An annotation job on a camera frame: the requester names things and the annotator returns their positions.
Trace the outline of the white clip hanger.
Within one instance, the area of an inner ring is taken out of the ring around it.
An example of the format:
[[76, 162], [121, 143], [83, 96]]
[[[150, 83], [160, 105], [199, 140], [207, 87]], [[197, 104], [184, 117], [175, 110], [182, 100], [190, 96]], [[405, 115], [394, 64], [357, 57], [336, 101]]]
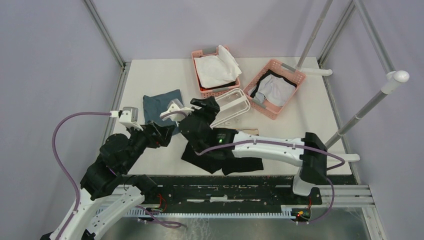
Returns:
[[234, 88], [214, 98], [219, 106], [219, 112], [210, 124], [211, 128], [227, 125], [251, 109], [250, 101], [240, 88]]

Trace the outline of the black underwear beige waistband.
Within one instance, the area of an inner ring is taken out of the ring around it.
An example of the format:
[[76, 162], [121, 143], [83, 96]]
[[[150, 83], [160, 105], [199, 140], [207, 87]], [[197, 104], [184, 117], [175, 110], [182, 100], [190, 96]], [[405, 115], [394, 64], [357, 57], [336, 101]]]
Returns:
[[264, 169], [263, 160], [257, 157], [235, 157], [232, 153], [234, 146], [212, 150], [202, 155], [203, 150], [230, 144], [239, 131], [230, 128], [213, 128], [199, 138], [193, 138], [186, 144], [181, 159], [206, 172], [213, 174], [218, 170], [227, 176], [232, 173], [248, 173]]

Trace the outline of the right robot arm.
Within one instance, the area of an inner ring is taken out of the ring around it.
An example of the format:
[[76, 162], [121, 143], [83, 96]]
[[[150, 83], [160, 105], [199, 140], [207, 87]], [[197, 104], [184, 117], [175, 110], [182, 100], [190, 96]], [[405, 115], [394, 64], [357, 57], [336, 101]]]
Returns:
[[251, 135], [236, 129], [212, 127], [220, 107], [214, 97], [193, 98], [194, 107], [177, 120], [179, 132], [200, 160], [232, 161], [266, 159], [298, 168], [289, 189], [289, 199], [302, 204], [312, 188], [327, 182], [327, 152], [321, 139], [312, 132], [303, 137], [272, 138]]

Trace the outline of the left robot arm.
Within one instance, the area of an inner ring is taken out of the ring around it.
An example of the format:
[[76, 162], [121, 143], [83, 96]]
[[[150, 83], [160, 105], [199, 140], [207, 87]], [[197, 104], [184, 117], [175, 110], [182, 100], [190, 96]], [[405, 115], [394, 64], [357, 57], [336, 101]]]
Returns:
[[174, 125], [131, 124], [123, 133], [110, 135], [99, 149], [99, 155], [77, 187], [75, 207], [53, 232], [43, 240], [99, 240], [130, 209], [157, 198], [154, 181], [146, 176], [125, 178], [147, 148], [167, 147]]

